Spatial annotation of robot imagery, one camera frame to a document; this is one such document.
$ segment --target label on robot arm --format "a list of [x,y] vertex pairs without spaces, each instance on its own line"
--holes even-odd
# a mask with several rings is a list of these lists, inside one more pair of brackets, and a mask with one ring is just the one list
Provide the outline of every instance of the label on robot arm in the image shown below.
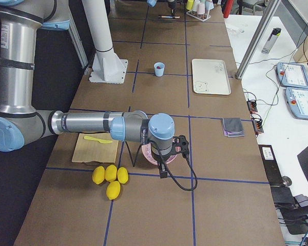
[[9,48],[9,26],[1,25],[1,48]]
[[262,147],[262,153],[265,160],[274,160],[272,150],[269,147]]

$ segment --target blue joint cap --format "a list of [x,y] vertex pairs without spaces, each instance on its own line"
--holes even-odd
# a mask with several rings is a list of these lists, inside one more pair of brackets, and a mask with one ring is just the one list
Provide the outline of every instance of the blue joint cap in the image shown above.
[[21,131],[12,122],[0,117],[0,151],[9,152],[24,146]]
[[154,7],[156,4],[157,0],[147,0],[147,3],[150,7]]
[[110,127],[111,137],[115,140],[124,141],[125,139],[125,121],[123,117],[115,117]]
[[149,120],[148,127],[151,134],[160,140],[168,140],[175,134],[174,119],[164,113],[154,115]]
[[0,5],[2,6],[14,6],[24,2],[24,0],[0,0]]
[[51,31],[66,31],[69,28],[70,28],[69,19],[63,22],[45,22],[41,27],[41,29],[51,30]]

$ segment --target pink bowl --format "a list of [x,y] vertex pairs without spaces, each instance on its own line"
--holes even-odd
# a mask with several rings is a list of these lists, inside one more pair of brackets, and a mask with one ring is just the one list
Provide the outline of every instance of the pink bowl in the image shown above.
[[[152,164],[157,165],[157,161],[154,160],[154,158],[152,157],[151,154],[151,149],[150,149],[150,143],[147,145],[142,145],[142,151],[143,154],[145,156],[145,158]],[[172,155],[169,157],[169,159],[166,161],[166,164],[169,164],[170,162],[172,162],[177,156],[176,155]]]

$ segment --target white tray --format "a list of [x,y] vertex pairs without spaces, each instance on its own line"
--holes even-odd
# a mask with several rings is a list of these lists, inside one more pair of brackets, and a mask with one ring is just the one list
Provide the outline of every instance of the white tray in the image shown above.
[[193,59],[191,65],[195,93],[230,95],[227,69],[223,60]]

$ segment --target lemon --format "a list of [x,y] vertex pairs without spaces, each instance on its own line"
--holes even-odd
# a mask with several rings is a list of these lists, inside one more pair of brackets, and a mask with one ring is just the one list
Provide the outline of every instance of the lemon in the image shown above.
[[128,171],[126,168],[121,167],[118,169],[118,181],[122,184],[125,184],[128,182]]
[[106,168],[106,171],[105,171],[105,179],[108,181],[108,182],[113,182],[117,179],[117,172],[118,172],[118,169],[116,168],[115,165],[109,165],[107,168]]
[[114,200],[119,196],[120,191],[121,191],[120,183],[118,181],[113,181],[107,187],[106,196],[108,197],[108,199]]
[[92,181],[96,184],[101,184],[105,179],[105,169],[103,166],[95,168],[92,173]]

